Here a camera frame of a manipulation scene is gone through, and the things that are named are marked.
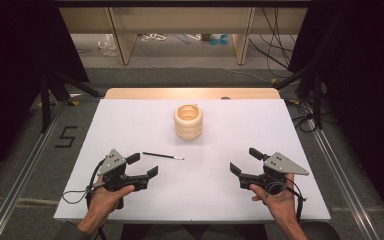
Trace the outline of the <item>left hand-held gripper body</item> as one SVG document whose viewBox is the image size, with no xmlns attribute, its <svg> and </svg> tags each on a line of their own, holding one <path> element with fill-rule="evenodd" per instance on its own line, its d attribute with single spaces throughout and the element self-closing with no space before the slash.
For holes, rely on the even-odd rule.
<svg viewBox="0 0 384 240">
<path fill-rule="evenodd" d="M 126 168 L 128 164 L 126 158 L 127 157 L 123 157 L 117 150 L 112 149 L 106 155 L 97 171 L 97 176 L 101 177 L 102 181 L 95 183 L 93 190 L 103 187 L 107 191 L 115 192 L 128 185 L 133 185 L 135 191 L 146 189 L 149 183 L 147 173 L 136 176 L 127 175 Z"/>
</svg>

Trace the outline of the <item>aluminium floor rail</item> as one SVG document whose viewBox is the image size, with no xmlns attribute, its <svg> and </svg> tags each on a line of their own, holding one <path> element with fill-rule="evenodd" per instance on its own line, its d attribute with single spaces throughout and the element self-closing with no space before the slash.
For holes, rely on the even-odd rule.
<svg viewBox="0 0 384 240">
<path fill-rule="evenodd" d="M 12 182 L 11 188 L 3 200 L 0 200 L 0 236 L 4 231 L 28 181 L 30 180 L 33 171 L 40 161 L 42 153 L 64 108 L 64 103 L 56 104 L 54 112 L 51 114 L 49 125 L 39 133 L 34 142 L 34 146 L 31 148 L 28 157 L 25 159 L 25 162 L 17 175 L 17 178 Z"/>
<path fill-rule="evenodd" d="M 364 209 L 362 202 L 357 196 L 351 181 L 346 176 L 333 148 L 331 147 L 324 132 L 316 126 L 314 120 L 309 122 L 314 129 L 315 138 L 324 155 L 327 165 L 335 178 L 335 181 L 347 203 L 348 208 L 365 240 L 380 240 L 379 235 L 374 227 L 373 221 Z"/>
</svg>

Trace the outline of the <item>beige ribbed cup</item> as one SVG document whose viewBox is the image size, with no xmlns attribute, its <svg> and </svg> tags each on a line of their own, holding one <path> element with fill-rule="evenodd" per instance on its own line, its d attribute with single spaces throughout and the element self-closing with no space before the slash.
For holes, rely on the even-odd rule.
<svg viewBox="0 0 384 240">
<path fill-rule="evenodd" d="M 179 106 L 174 112 L 176 134 L 184 140 L 198 138 L 203 130 L 203 112 L 196 104 Z"/>
</svg>

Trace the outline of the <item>blue plastic object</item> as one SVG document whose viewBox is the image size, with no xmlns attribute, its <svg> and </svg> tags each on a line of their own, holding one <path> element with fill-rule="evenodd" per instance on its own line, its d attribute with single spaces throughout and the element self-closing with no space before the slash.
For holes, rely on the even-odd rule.
<svg viewBox="0 0 384 240">
<path fill-rule="evenodd" d="M 211 34 L 209 44 L 210 45 L 227 45 L 228 44 L 227 35 L 226 34 Z"/>
</svg>

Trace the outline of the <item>black metal stand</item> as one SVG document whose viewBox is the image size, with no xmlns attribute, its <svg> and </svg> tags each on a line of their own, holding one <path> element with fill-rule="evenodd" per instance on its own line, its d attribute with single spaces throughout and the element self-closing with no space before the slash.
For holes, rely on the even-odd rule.
<svg viewBox="0 0 384 240">
<path fill-rule="evenodd" d="M 313 64 L 308 64 L 303 69 L 287 77 L 279 84 L 275 84 L 274 88 L 280 91 L 284 87 L 292 84 L 297 80 L 299 80 L 300 83 L 298 84 L 295 94 L 299 99 L 307 98 L 310 93 L 313 93 L 313 119 L 315 122 L 315 127 L 322 129 L 323 126 L 321 123 L 321 75 Z"/>
<path fill-rule="evenodd" d="M 65 85 L 69 84 L 75 88 L 93 96 L 103 97 L 103 94 L 94 90 L 93 88 L 76 81 L 69 77 L 67 74 L 60 72 L 45 73 L 41 79 L 40 96 L 42 103 L 42 130 L 44 133 L 51 124 L 51 104 L 49 95 L 53 94 L 58 102 L 67 102 L 70 99 L 70 94 Z"/>
</svg>

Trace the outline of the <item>black curtain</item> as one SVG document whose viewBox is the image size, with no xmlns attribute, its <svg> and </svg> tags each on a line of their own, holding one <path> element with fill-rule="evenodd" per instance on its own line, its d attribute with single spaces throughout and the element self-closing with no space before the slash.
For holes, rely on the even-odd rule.
<svg viewBox="0 0 384 240">
<path fill-rule="evenodd" d="M 52 0 L 0 0 L 0 162 L 47 73 L 88 80 L 59 8 Z"/>
<path fill-rule="evenodd" d="M 349 14 L 323 55 L 335 116 L 384 202 L 384 0 L 312 0 L 288 70 L 304 68 L 343 9 Z"/>
</svg>

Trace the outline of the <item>thin black pen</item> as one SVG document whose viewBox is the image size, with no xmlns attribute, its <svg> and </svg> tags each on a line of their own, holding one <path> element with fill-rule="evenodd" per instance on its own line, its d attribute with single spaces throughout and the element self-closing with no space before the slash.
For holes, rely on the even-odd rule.
<svg viewBox="0 0 384 240">
<path fill-rule="evenodd" d="M 143 155 L 148 155 L 148 156 L 161 157 L 161 158 L 169 158 L 169 159 L 176 159 L 176 160 L 185 160 L 185 158 L 183 158 L 183 157 L 172 156 L 172 155 L 166 155 L 166 154 L 159 154 L 159 153 L 142 152 L 142 154 L 143 154 Z"/>
</svg>

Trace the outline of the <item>person's right hand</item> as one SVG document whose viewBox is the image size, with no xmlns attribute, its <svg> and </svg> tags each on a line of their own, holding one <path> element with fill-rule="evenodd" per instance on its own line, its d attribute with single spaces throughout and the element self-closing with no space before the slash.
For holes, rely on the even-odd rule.
<svg viewBox="0 0 384 240">
<path fill-rule="evenodd" d="M 252 200 L 262 201 L 279 225 L 291 224 L 297 221 L 295 199 L 290 191 L 283 190 L 277 195 L 270 195 L 262 187 L 255 184 L 250 185 L 250 190 L 255 194 Z"/>
</svg>

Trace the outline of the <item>person's left hand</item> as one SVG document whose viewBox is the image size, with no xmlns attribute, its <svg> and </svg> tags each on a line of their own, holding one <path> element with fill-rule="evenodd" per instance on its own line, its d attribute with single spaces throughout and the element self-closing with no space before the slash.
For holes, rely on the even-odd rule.
<svg viewBox="0 0 384 240">
<path fill-rule="evenodd" d="M 99 187 L 93 194 L 86 216 L 94 220 L 106 220 L 118 206 L 119 201 L 135 190 L 133 185 L 128 185 L 115 192 Z"/>
</svg>

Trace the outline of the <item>clear plastic bag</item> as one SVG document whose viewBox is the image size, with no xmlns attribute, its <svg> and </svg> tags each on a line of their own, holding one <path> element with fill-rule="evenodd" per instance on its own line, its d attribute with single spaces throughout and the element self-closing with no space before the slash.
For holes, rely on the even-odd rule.
<svg viewBox="0 0 384 240">
<path fill-rule="evenodd" d="M 115 57 L 118 55 L 112 34 L 106 34 L 104 38 L 98 42 L 98 49 L 104 56 Z"/>
</svg>

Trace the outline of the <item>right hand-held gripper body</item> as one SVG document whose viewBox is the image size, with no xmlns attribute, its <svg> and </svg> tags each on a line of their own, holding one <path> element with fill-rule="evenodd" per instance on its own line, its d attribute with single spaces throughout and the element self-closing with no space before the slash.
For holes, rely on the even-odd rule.
<svg viewBox="0 0 384 240">
<path fill-rule="evenodd" d="M 268 194 L 278 194 L 287 188 L 287 175 L 309 175 L 309 171 L 299 166 L 288 157 L 276 152 L 268 155 L 263 162 L 263 173 L 260 175 L 246 174 L 241 171 L 239 185 L 242 189 L 250 189 L 251 184 L 262 187 Z"/>
</svg>

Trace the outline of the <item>white board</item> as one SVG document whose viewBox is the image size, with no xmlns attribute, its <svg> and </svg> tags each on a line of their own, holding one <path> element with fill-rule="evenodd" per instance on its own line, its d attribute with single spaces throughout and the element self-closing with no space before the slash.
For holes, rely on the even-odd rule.
<svg viewBox="0 0 384 240">
<path fill-rule="evenodd" d="M 248 174 L 261 174 L 263 164 L 249 155 L 256 148 L 279 152 L 303 168 L 309 166 L 291 117 L 281 99 L 199 100 L 203 132 L 192 140 L 179 138 L 174 112 L 179 100 L 104 99 L 99 102 L 72 174 L 57 220 L 78 220 L 87 208 L 81 197 L 92 172 L 112 149 L 123 156 L 139 153 L 127 167 L 129 175 L 157 166 L 147 189 L 125 197 L 111 219 L 124 223 L 245 223 L 271 218 L 267 208 L 252 201 L 230 164 Z M 185 160 L 143 155 L 151 152 Z"/>
</svg>

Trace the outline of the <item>person's lap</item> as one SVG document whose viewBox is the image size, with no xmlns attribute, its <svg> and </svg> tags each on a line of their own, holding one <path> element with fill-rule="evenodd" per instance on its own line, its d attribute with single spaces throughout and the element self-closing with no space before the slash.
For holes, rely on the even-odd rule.
<svg viewBox="0 0 384 240">
<path fill-rule="evenodd" d="M 301 225 L 308 240 L 341 240 L 325 222 Z M 152 225 L 125 224 L 121 240 L 270 240 L 264 224 L 245 225 Z"/>
</svg>

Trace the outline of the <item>wooden bench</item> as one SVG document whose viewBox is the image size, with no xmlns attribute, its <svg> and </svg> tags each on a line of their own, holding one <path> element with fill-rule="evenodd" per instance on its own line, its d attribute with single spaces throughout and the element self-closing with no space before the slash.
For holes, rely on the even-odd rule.
<svg viewBox="0 0 384 240">
<path fill-rule="evenodd" d="M 307 10 L 281 7 L 62 7 L 71 34 L 111 34 L 120 63 L 129 63 L 141 33 L 231 34 L 237 63 L 245 63 L 248 38 L 278 29 L 300 32 Z"/>
</svg>

